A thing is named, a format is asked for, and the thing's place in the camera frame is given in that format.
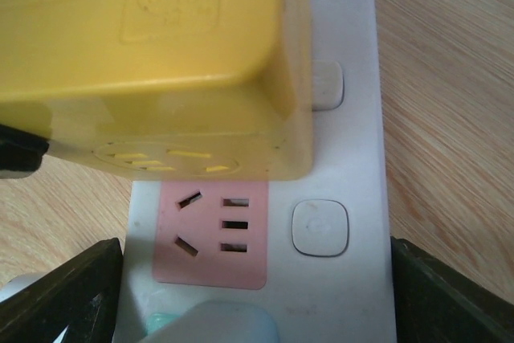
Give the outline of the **white USB charger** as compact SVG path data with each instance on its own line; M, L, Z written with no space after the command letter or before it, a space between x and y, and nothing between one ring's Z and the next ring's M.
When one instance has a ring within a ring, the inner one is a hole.
M1 288L2 342L65 341L69 324L54 307L57 284L48 272L33 272Z

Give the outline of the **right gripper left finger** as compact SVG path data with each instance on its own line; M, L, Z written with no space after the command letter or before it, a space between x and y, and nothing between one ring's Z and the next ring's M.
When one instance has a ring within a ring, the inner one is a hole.
M69 324L64 342L110 342L116 327L123 254L117 238L95 243L49 274L53 300Z

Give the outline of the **white power strip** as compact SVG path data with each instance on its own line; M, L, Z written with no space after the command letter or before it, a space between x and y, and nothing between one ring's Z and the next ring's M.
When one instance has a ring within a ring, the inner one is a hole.
M312 172L135 182L115 341L396 341L374 0L311 4Z

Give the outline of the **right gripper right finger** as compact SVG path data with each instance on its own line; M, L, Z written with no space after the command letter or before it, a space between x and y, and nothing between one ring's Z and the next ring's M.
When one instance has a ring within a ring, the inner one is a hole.
M513 305L406 239L392 237L398 342L512 342Z

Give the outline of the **yellow cube socket adapter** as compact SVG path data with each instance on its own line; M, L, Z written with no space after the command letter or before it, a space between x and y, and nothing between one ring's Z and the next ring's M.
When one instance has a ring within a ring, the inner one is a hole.
M1 0L1 125L132 180L296 180L309 0Z

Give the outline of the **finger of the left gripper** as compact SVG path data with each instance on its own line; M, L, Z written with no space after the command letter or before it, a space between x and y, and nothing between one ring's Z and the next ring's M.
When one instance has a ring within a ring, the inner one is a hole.
M44 137L1 125L1 172L36 172L48 148Z

